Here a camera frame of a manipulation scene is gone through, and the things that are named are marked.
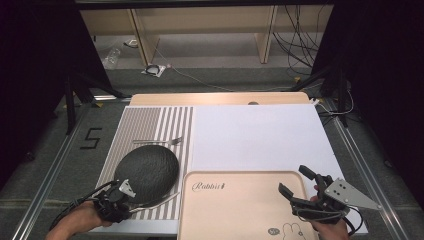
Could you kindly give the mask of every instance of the black and white stripes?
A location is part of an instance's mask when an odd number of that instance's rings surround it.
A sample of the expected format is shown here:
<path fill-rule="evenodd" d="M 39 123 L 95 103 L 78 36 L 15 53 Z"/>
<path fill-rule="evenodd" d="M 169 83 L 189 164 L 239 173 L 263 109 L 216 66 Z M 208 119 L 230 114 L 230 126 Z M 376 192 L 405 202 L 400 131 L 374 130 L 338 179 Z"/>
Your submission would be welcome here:
<path fill-rule="evenodd" d="M 176 107 L 126 107 L 108 156 L 100 174 L 97 186 L 114 178 L 115 169 L 122 158 L 139 147 L 133 144 L 135 139 L 169 140 L 183 137 L 178 145 L 165 145 L 176 155 L 180 162 L 180 175 L 177 184 L 170 193 L 182 191 L 185 174 L 190 170 L 191 163 L 191 130 L 194 108 L 191 106 Z M 134 214 L 135 220 L 176 220 L 179 218 L 181 194 L 173 200 L 153 210 Z"/>

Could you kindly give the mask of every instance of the wooden cutting board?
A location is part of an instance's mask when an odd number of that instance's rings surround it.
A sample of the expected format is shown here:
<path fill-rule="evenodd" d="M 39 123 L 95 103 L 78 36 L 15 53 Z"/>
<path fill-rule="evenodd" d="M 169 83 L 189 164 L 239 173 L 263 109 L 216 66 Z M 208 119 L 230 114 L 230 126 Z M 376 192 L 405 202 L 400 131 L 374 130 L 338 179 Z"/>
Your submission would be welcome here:
<path fill-rule="evenodd" d="M 186 175 L 179 240 L 318 239 L 308 222 L 293 216 L 278 191 L 286 185 L 305 199 L 303 180 L 292 171 L 213 171 Z"/>

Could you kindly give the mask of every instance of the gray carpet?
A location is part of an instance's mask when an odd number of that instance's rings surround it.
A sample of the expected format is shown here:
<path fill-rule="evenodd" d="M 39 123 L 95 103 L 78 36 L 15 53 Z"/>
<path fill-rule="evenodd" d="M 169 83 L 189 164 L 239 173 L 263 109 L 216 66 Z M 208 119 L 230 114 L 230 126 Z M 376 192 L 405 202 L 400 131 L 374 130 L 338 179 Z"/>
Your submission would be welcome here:
<path fill-rule="evenodd" d="M 270 90 L 280 91 L 293 86 L 293 72 L 281 68 L 264 69 L 180 69 L 181 73 L 193 78 L 182 76 L 174 70 L 167 69 L 160 78 L 147 76 L 141 70 L 114 70 L 108 71 L 113 87 L 126 94 L 136 93 L 173 93 L 173 92 L 218 92 L 222 88 L 233 91 Z M 310 96 L 316 96 L 318 87 L 307 89 Z M 105 94 L 93 89 L 95 95 Z M 69 154 L 62 170 L 55 181 L 48 200 L 41 211 L 37 222 L 28 239 L 43 239 L 53 218 L 63 208 L 66 201 L 73 200 L 93 190 L 104 164 L 109 147 L 112 143 L 121 114 L 128 103 L 104 102 L 98 105 L 86 106 L 79 131 L 76 134 Z M 22 218 L 22 214 L 35 196 L 45 174 L 60 149 L 66 132 L 66 109 L 64 103 L 59 103 L 56 114 L 48 129 L 40 138 L 35 148 L 36 159 L 25 162 L 15 171 L 7 185 L 0 192 L 0 239 L 11 239 L 15 227 Z M 77 108 L 77 115 L 82 116 L 82 108 Z M 367 125 L 361 122 L 357 113 L 348 115 L 348 129 L 352 133 L 364 158 L 371 167 L 375 176 L 385 190 L 385 194 L 396 209 L 402 224 L 411 239 L 421 239 L 424 236 L 424 213 L 415 202 L 402 179 L 395 171 L 384 164 L 383 154 L 373 138 Z M 336 158 L 346 177 L 346 180 L 360 191 L 368 194 L 366 185 L 362 181 L 355 164 L 353 163 L 346 145 L 344 144 L 335 125 L 336 119 L 325 122 L 324 129 L 333 147 Z M 85 137 L 90 128 L 101 128 L 92 131 L 91 137 L 98 137 L 100 141 L 95 149 L 81 149 L 92 146 L 92 141 Z M 354 236 L 353 239 L 391 239 L 387 227 L 376 211 L 361 210 L 365 217 L 369 234 Z M 77 235 L 73 239 L 140 239 L 131 236 L 93 236 Z"/>

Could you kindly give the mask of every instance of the metal rail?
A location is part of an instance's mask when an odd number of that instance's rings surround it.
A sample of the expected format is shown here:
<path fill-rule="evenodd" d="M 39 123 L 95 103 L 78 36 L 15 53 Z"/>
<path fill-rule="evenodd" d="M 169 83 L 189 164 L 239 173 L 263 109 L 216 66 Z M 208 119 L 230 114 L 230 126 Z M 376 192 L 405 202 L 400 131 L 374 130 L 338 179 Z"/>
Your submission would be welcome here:
<path fill-rule="evenodd" d="M 336 106 L 334 105 L 332 101 L 326 101 L 326 102 L 330 102 L 329 103 L 330 108 L 336 109 Z M 352 160 L 356 168 L 358 169 L 358 172 L 361 175 L 362 180 L 365 183 L 365 186 L 368 189 L 368 192 L 371 198 L 373 198 L 382 206 L 382 210 L 380 210 L 380 215 L 383 218 L 383 221 L 385 222 L 387 229 L 389 230 L 392 238 L 399 239 L 399 240 L 411 239 L 408 236 L 408 233 L 406 232 L 405 228 L 402 226 L 402 223 L 395 209 L 393 208 L 386 194 L 384 194 L 382 187 L 378 183 L 376 177 L 374 176 L 370 167 L 368 166 L 364 156 L 359 150 L 355 140 L 352 137 L 352 134 L 349 131 L 349 128 L 345 128 L 342 122 L 338 118 L 334 121 L 334 124 L 338 132 L 340 133 L 340 136 L 342 137 L 352 157 Z"/>
<path fill-rule="evenodd" d="M 78 118 L 74 129 L 70 132 L 69 135 L 66 135 L 58 153 L 56 154 L 55 159 L 53 160 L 52 165 L 50 166 L 49 171 L 46 174 L 43 182 L 41 183 L 40 188 L 38 189 L 35 197 L 33 198 L 31 204 L 26 210 L 24 216 L 19 222 L 15 234 L 13 235 L 13 240 L 24 240 L 27 239 L 29 234 L 31 233 L 32 228 L 34 227 L 35 221 L 37 220 L 40 212 L 43 208 L 44 202 L 47 196 L 52 189 L 57 176 L 65 162 L 65 159 L 69 153 L 72 142 L 75 138 L 76 133 L 79 130 L 82 119 L 87 115 L 88 112 L 88 104 L 85 104 L 81 108 L 81 115 Z"/>

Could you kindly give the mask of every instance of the human arm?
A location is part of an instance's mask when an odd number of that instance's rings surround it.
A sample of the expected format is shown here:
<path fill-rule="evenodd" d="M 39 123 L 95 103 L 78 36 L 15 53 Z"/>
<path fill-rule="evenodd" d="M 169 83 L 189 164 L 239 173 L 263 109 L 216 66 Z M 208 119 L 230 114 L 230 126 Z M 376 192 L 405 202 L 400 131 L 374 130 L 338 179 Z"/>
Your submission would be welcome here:
<path fill-rule="evenodd" d="M 318 197 L 313 196 L 311 201 L 317 201 Z M 315 230 L 325 240 L 348 240 L 349 235 L 347 232 L 347 225 L 343 219 L 340 219 L 336 224 L 324 224 L 317 221 L 310 221 Z"/>
<path fill-rule="evenodd" d="M 88 232 L 96 227 L 108 227 L 111 222 L 102 220 L 94 209 L 94 203 L 87 201 L 76 207 L 47 234 L 45 240 L 67 240 L 77 233 Z"/>

